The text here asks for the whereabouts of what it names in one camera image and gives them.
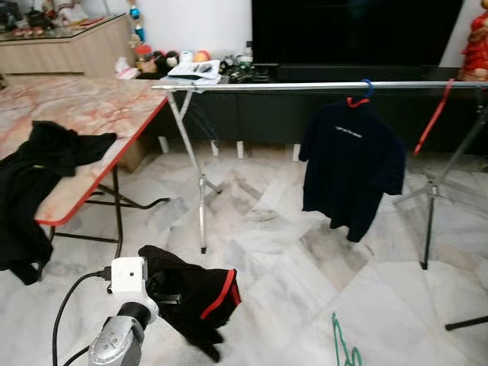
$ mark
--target decorative ornament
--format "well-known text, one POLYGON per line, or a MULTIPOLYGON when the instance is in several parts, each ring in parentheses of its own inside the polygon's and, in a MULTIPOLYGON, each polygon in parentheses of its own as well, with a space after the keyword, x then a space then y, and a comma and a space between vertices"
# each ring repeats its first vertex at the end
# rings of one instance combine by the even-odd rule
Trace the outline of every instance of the decorative ornament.
MULTIPOLYGON (((488 0, 482 0, 481 7, 488 10, 488 0)), ((465 82, 488 81, 488 11, 471 23, 463 54, 464 64, 457 77, 465 82)))
POLYGON ((142 26, 142 15, 136 6, 136 0, 129 0, 130 10, 129 15, 132 19, 134 33, 137 34, 142 42, 146 42, 146 36, 144 34, 144 28, 142 26))
POLYGON ((135 33, 132 33, 129 39, 130 48, 135 49, 137 46, 140 46, 141 44, 143 43, 141 42, 139 36, 135 33))

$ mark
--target black jacket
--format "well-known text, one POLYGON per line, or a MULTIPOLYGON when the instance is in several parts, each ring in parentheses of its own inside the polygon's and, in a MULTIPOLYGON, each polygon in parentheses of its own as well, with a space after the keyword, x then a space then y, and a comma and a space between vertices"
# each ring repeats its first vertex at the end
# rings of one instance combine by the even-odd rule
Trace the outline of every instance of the black jacket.
POLYGON ((220 354, 214 344, 223 342, 216 331, 226 324, 241 302, 236 270, 205 269, 182 261, 155 246, 144 246, 139 255, 148 268, 148 295, 159 306, 159 315, 214 361, 220 354), (164 304, 158 298, 181 295, 181 303, 164 304))
POLYGON ((351 242, 368 231, 383 193, 402 193, 405 146, 369 103, 323 106, 307 127, 300 160, 308 160, 303 210, 322 212, 333 229, 348 226, 351 242))
POLYGON ((77 165, 96 162, 117 139, 115 133, 79 136, 54 122, 33 121, 29 140, 0 161, 0 270, 11 269, 34 283, 53 247, 35 222, 37 208, 77 165))

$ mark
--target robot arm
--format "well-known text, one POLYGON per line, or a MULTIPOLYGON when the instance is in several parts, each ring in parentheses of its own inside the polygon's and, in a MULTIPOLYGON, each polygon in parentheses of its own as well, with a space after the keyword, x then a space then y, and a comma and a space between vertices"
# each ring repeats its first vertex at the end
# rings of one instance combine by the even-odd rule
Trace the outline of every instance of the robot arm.
POLYGON ((159 308, 146 292, 147 264, 142 257, 116 258, 111 266, 111 290, 121 303, 88 350, 88 366, 137 366, 144 329, 159 308))

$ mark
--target table leg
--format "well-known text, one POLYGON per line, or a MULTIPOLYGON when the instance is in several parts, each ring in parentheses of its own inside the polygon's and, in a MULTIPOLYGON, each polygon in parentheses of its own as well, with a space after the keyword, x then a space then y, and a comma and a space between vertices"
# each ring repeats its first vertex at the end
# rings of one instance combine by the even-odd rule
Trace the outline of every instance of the table leg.
MULTIPOLYGON (((122 250, 122 243, 124 241, 124 227, 122 224, 122 212, 121 207, 130 207, 130 208, 139 208, 141 210, 148 210, 151 207, 156 206, 158 203, 161 202, 169 202, 171 198, 159 198, 153 201, 150 204, 142 205, 138 204, 135 201, 130 200, 129 198, 123 196, 119 193, 119 181, 118 181, 118 173, 117 173, 117 166, 112 169, 112 178, 114 188, 109 188, 105 185, 98 185, 98 188, 112 197, 114 197, 114 202, 103 202, 103 201, 93 201, 87 200, 86 203, 88 204, 100 204, 104 206, 114 206, 115 207, 115 217, 117 220, 117 239, 110 239, 110 238, 102 238, 100 236, 87 236, 87 235, 77 235, 77 234, 69 234, 69 233, 57 233, 54 226, 50 227, 50 234, 49 240, 52 242, 54 236, 62 236, 65 238, 73 238, 73 239, 84 239, 84 240, 92 240, 95 242, 112 242, 117 244, 117 249, 115 251, 115 258, 120 257, 120 251, 122 250)), ((94 192, 92 195, 99 195, 98 192, 94 192)))

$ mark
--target black cloth with red trim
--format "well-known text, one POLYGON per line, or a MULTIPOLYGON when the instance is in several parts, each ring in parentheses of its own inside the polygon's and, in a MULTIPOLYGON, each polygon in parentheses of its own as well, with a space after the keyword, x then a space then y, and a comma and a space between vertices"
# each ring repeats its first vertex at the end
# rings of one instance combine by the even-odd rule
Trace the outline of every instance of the black cloth with red trim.
POLYGON ((159 307, 159 315, 215 362, 220 354, 214 344, 223 342, 216 331, 225 325, 240 304, 235 269, 205 269, 184 262, 155 246, 144 246, 139 255, 148 268, 148 295, 159 307), (160 303, 164 295, 181 295, 180 304, 160 303))
POLYGON ((0 161, 0 270, 10 269, 26 285, 37 281, 53 251, 34 220, 37 208, 62 177, 100 160, 117 139, 115 133, 80 136, 45 120, 32 126, 29 140, 0 161))

